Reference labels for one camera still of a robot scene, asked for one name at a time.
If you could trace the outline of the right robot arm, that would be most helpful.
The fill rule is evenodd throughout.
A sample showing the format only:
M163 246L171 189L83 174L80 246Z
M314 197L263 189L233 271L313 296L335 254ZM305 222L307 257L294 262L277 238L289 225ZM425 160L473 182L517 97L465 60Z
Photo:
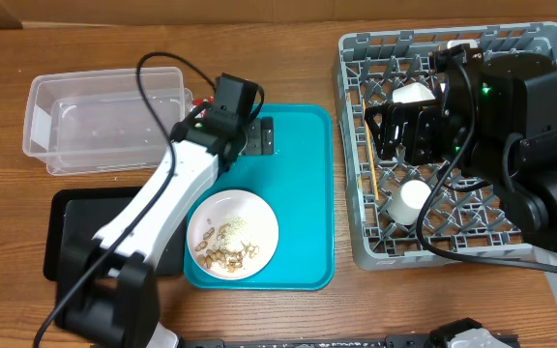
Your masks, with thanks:
M366 109L378 157L402 147L412 165L444 161L491 187L534 260L444 257L544 272L557 304L557 65L536 53L488 59L467 43L433 51L428 62L444 75L432 99Z

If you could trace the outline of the wooden chopstick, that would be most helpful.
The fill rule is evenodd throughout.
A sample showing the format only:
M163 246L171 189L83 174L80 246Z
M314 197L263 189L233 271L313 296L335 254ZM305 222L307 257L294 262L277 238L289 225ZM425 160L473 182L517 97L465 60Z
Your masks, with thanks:
M365 119L365 111L366 111L366 101L365 99L361 100L361 105L362 105L362 110L363 110L363 118ZM380 198L379 198L379 189L378 189L378 184L377 184L377 178L376 178L376 173L375 173L375 162L374 162L374 158L373 158L373 147L372 147L372 143L371 143L371 135L370 135L370 131L369 131L369 127L368 124L366 123L366 120L364 122L364 127L365 127L365 135L366 135L366 148L367 148L367 155L368 155L368 164L369 164L369 171L370 171L370 181L372 184L372 191L374 194L374 199L375 199L375 203L379 203Z

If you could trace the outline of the white paper cup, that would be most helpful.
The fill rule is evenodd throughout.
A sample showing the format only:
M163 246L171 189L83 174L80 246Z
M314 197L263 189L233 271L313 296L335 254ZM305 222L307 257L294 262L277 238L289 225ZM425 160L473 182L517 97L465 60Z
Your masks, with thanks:
M390 218L402 225L414 224L430 193L430 187L423 181L405 182L392 195L387 209Z

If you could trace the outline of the pale green bowl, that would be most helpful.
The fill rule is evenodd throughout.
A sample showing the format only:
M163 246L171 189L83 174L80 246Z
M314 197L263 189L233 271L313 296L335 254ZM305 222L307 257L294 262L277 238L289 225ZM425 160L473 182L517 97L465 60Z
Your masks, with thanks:
M422 83L413 82L392 92L392 102L425 102L435 99L433 93Z

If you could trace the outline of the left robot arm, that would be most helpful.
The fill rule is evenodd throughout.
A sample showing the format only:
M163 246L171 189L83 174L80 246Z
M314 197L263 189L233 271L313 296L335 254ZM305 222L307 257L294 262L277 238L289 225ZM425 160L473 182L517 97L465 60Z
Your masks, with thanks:
M90 239L63 243L49 321L102 347L180 347L160 322L156 268L191 205L244 150L263 88L229 74L167 136L160 166Z

